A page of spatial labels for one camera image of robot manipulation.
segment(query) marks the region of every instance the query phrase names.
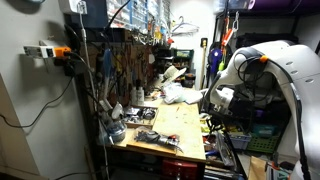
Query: black cable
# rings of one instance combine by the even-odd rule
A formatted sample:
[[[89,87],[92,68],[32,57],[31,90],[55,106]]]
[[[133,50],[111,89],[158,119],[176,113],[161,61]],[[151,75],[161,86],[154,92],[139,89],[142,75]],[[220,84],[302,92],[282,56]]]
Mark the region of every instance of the black cable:
[[[66,88],[62,91],[62,93],[61,93],[60,96],[58,96],[56,99],[54,99],[54,100],[52,100],[52,101],[47,102],[47,103],[43,106],[43,108],[41,109],[41,111],[39,112],[39,114],[38,114],[37,117],[33,120],[33,122],[32,122],[31,124],[26,125],[26,126],[16,126],[16,125],[10,124],[10,123],[7,121],[7,119],[6,119],[6,117],[5,117],[4,115],[0,114],[0,117],[3,118],[4,122],[5,122],[8,126],[13,127],[13,128],[27,128],[27,127],[33,126],[33,125],[36,123],[36,121],[40,118],[41,114],[42,114],[43,111],[47,108],[47,106],[48,106],[49,104],[51,104],[51,103],[59,100],[59,99],[64,95],[64,93],[67,91],[68,87],[70,86],[70,84],[71,84],[71,82],[72,82],[72,79],[73,79],[73,77],[70,78],[70,80],[69,80]]]
[[[286,13],[286,14],[294,13],[297,10],[297,8],[300,6],[301,2],[302,2],[302,0],[299,1],[299,3],[293,8],[293,10],[291,12]]]
[[[119,9],[118,11],[112,16],[111,20],[109,21],[107,27],[104,28],[104,33],[108,32],[112,22],[114,21],[114,19],[117,17],[117,15],[120,13],[120,11],[130,2],[131,0],[128,0],[126,3],[124,3]]]
[[[301,128],[302,103],[301,103],[300,97],[296,92],[295,86],[293,84],[293,80],[289,75],[289,73],[283,67],[281,67],[278,63],[272,60],[268,60],[268,62],[271,62],[272,64],[280,68],[290,82],[290,85],[293,91],[293,98],[296,105],[297,133],[298,133],[298,142],[299,142],[299,151],[300,151],[301,170],[303,172],[304,180],[311,180],[311,175],[308,167],[308,160],[307,160],[306,152],[304,149],[304,141],[303,141],[303,134],[302,134],[302,128]]]
[[[258,60],[258,59],[259,59],[259,57],[248,58],[248,59],[246,59],[245,61],[243,61],[243,62],[240,64],[240,66],[239,66],[238,69],[235,67],[235,64],[234,64],[234,67],[235,67],[235,69],[236,69],[237,72],[238,72],[238,77],[239,77],[239,79],[241,79],[241,81],[243,81],[243,82],[250,82],[250,81],[247,81],[247,80],[245,79],[245,71],[243,71],[243,72],[240,71],[240,70],[241,70],[241,67],[242,67],[245,63],[247,63],[248,61],[250,61],[250,62],[248,63],[248,65],[247,65],[247,66],[249,66],[251,63],[253,63],[255,60]]]
[[[70,174],[66,174],[66,175],[63,175],[59,178],[56,178],[54,180],[60,180],[60,179],[63,179],[63,178],[66,178],[66,177],[69,177],[69,176],[74,176],[74,175],[79,175],[79,174],[98,174],[98,173],[101,173],[102,170],[99,170],[99,171],[95,171],[95,172],[76,172],[76,173],[70,173]]]
[[[81,62],[83,62],[83,64],[86,66],[86,68],[88,69],[88,71],[92,74],[93,76],[93,72],[91,70],[91,68],[88,66],[88,64],[84,61],[84,59],[77,53],[74,53],[74,52],[64,52],[64,55],[65,56],[75,56],[77,57],[78,59],[81,60]]]
[[[89,95],[89,96],[91,97],[91,99],[92,99],[94,102],[96,102],[97,104],[100,105],[99,101],[98,101],[96,98],[93,97],[93,95],[87,90],[87,88],[85,88],[85,87],[83,87],[83,86],[80,86],[80,87],[87,93],[87,95]]]
[[[88,44],[92,45],[94,48],[96,48],[97,51],[101,51],[101,47],[99,47],[98,45],[96,45],[93,42],[88,42]]]

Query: shelf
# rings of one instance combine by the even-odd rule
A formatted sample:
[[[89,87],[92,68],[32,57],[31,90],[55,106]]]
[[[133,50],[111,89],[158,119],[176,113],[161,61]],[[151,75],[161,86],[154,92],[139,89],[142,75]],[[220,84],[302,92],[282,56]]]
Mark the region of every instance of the shelf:
[[[142,23],[147,23],[146,21],[144,21],[144,20],[142,20],[142,19],[140,19],[140,18],[138,18],[136,16],[132,16],[132,18],[134,18],[134,19],[136,19],[136,20],[138,20],[138,21],[140,21]]]
[[[257,11],[257,10],[246,10],[246,9],[230,9],[229,15],[230,17],[234,17],[236,12],[239,12],[239,16],[241,18],[279,18],[279,17],[296,17],[296,16],[311,16],[320,14],[320,11],[318,9],[311,9],[309,11],[300,11],[300,12],[291,12],[291,11],[282,11],[282,10],[263,10],[263,11]],[[217,18],[222,17],[224,14],[224,11],[221,13],[218,13],[216,15]]]
[[[108,1],[108,2],[116,5],[117,8],[120,8],[122,6],[122,4],[119,4],[118,2],[115,2],[115,1]],[[125,10],[127,12],[130,11],[127,7],[124,7],[122,10]]]
[[[138,13],[138,14],[141,14],[141,15],[143,15],[143,16],[146,16],[147,14],[146,13],[143,13],[143,12],[140,12],[140,11],[138,11],[137,9],[134,9],[135,11],[135,13]]]
[[[108,15],[111,16],[111,17],[113,17],[113,16],[114,16],[114,13],[108,12]],[[119,19],[118,17],[120,17],[120,18],[123,19],[123,20],[128,21],[128,23],[129,23],[129,19],[123,18],[123,16],[122,16],[120,13],[116,16],[116,19]]]

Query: white wall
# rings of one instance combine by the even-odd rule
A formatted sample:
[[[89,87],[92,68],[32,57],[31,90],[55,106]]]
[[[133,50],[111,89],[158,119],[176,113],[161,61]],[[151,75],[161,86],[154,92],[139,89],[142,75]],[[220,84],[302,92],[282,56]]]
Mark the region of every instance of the white wall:
[[[234,19],[230,19],[230,26],[232,26]],[[254,18],[242,17],[239,15],[239,30],[237,36],[244,35],[245,33],[290,33],[293,26],[294,18]],[[230,46],[234,52],[236,39],[230,40]]]
[[[24,0],[2,0],[0,17],[0,73],[20,123],[27,125],[44,104],[60,95],[69,77],[48,74],[42,60],[23,55],[23,45],[38,45],[39,40],[49,36],[63,39],[64,19],[56,0],[47,0],[40,6]],[[87,171],[83,150],[87,140],[73,85],[25,133],[42,176],[57,178]],[[88,179],[88,176],[70,179]]]
[[[172,0],[170,2],[171,20],[179,21],[183,16],[184,21],[199,27],[199,32],[192,36],[173,36],[174,43],[172,47],[178,49],[194,49],[193,63],[196,69],[196,89],[200,87],[202,54],[203,49],[200,47],[201,38],[208,38],[208,46],[212,43],[215,16],[213,14],[213,0]]]
[[[300,38],[300,43],[309,46],[312,50],[320,41],[320,15],[302,17],[299,20],[296,35]]]

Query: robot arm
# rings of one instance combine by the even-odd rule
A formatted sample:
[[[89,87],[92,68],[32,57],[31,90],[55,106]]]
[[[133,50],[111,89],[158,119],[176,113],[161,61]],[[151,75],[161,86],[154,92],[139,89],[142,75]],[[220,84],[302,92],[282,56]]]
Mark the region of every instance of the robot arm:
[[[260,57],[263,55],[269,60],[261,62]],[[228,67],[217,75],[207,93],[206,98],[214,104],[215,111],[227,113],[234,98],[233,89],[224,87],[219,90],[219,86],[240,85],[244,80],[250,79],[249,65],[254,64],[250,63],[252,61],[261,65],[253,69],[263,67],[260,72],[270,72],[275,76],[291,110],[297,132],[295,149],[304,165],[302,171],[300,162],[297,162],[291,179],[306,179],[308,167],[312,179],[320,179],[320,143],[316,139],[320,129],[317,112],[320,108],[320,96],[316,96],[320,90],[320,58],[307,46],[290,46],[285,41],[261,43],[237,50]],[[307,165],[305,155],[309,157]]]

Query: wire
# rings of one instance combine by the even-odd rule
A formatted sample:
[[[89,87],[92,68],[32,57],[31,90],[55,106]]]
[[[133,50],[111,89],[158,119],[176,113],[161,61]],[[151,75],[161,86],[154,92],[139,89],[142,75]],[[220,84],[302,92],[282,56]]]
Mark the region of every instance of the wire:
[[[99,170],[99,171],[95,171],[95,172],[76,172],[76,173],[70,173],[70,174],[66,174],[66,175],[63,175],[59,178],[56,178],[55,180],[60,180],[60,179],[63,179],[63,178],[66,178],[66,177],[69,177],[69,176],[74,176],[74,175],[79,175],[79,174],[98,174],[98,173],[101,173],[102,170]]]
[[[99,47],[98,45],[96,45],[95,43],[93,43],[93,42],[88,42],[88,44],[91,44],[93,47],[95,47],[96,48],[96,50],[97,51],[101,51],[101,47]]]
[[[295,101],[296,105],[296,118],[297,118],[297,133],[298,133],[298,142],[299,142],[299,151],[300,151],[300,162],[301,162],[301,170],[303,172],[303,177],[305,180],[310,180],[311,175],[309,172],[309,167],[308,167],[308,160],[306,156],[306,152],[304,149],[304,142],[303,142],[303,134],[302,134],[302,128],[301,128],[301,115],[302,115],[302,103],[299,95],[296,92],[295,86],[293,84],[293,80],[289,73],[281,67],[278,63],[268,60],[268,62],[271,62],[272,64],[276,65],[281,71],[285,74],[287,77],[288,81],[290,82],[291,88],[292,88],[292,93],[293,93],[293,99]]]
[[[79,54],[74,53],[74,52],[65,52],[64,55],[65,55],[65,56],[75,56],[75,57],[77,57],[78,59],[80,59],[80,60],[83,62],[83,64],[84,64],[84,65],[86,66],[86,68],[88,69],[89,73],[90,73],[90,74],[93,73],[92,70],[91,70],[91,67],[88,66],[88,64],[84,61],[84,59],[83,59]]]
[[[108,32],[112,22],[114,21],[114,19],[117,17],[117,15],[120,13],[120,11],[130,2],[131,0],[128,0],[126,3],[124,3],[119,9],[118,11],[112,16],[111,20],[109,21],[107,27],[104,28],[104,32]]]
[[[82,41],[83,41],[83,45],[84,45],[84,51],[85,51],[85,55],[86,55],[86,60],[87,63],[86,65],[88,66],[89,70],[89,79],[90,79],[90,84],[91,84],[91,90],[92,90],[92,94],[94,97],[96,97],[96,90],[95,90],[95,86],[94,86],[94,81],[93,81],[93,75],[91,73],[91,67],[90,67],[90,59],[89,59],[89,53],[88,53],[88,47],[87,47],[87,34],[86,34],[86,30],[84,28],[83,22],[82,22],[82,12],[84,11],[84,9],[86,8],[83,4],[81,3],[85,3],[85,1],[79,1],[78,8],[79,8],[79,17],[80,17],[80,25],[81,25],[81,34],[82,34]],[[93,103],[93,108],[94,110],[97,110],[97,104]]]
[[[294,13],[297,10],[297,8],[300,6],[301,2],[302,2],[302,0],[300,0],[299,3],[296,5],[296,7],[294,7],[294,9],[291,12],[287,13],[287,14]]]
[[[61,93],[60,96],[58,96],[56,99],[54,99],[54,100],[52,100],[52,101],[47,102],[47,103],[43,106],[43,108],[41,109],[41,111],[39,112],[39,114],[38,114],[37,117],[33,120],[33,122],[32,122],[31,124],[26,125],[26,126],[16,126],[16,125],[10,124],[10,123],[7,121],[7,118],[6,118],[4,115],[0,114],[0,117],[3,118],[4,122],[5,122],[8,126],[13,127],[13,128],[27,128],[27,127],[33,126],[33,125],[36,123],[36,121],[40,118],[41,114],[44,112],[44,110],[47,108],[47,106],[48,106],[49,104],[51,104],[51,103],[59,100],[59,99],[65,94],[65,92],[67,91],[68,87],[70,86],[70,84],[71,84],[71,82],[72,82],[72,79],[73,79],[73,77],[69,80],[66,88],[62,91],[62,93]]]
[[[98,106],[100,106],[102,109],[102,105],[99,103],[99,101],[93,97],[93,95],[87,90],[87,88],[83,87],[83,86],[80,86],[91,98],[93,101],[95,101],[97,103]],[[100,133],[101,135],[103,134],[103,130],[105,131],[105,133],[108,133],[107,131],[107,128],[106,126],[104,125],[104,123],[102,122],[102,120],[99,118],[99,130],[100,130]],[[103,142],[103,150],[104,150],[104,156],[105,156],[105,163],[106,163],[106,172],[107,172],[107,179],[109,179],[109,170],[108,170],[108,160],[107,160],[107,150],[106,150],[106,147],[104,146],[105,144],[105,141],[104,141],[104,138],[102,138],[102,142]]]

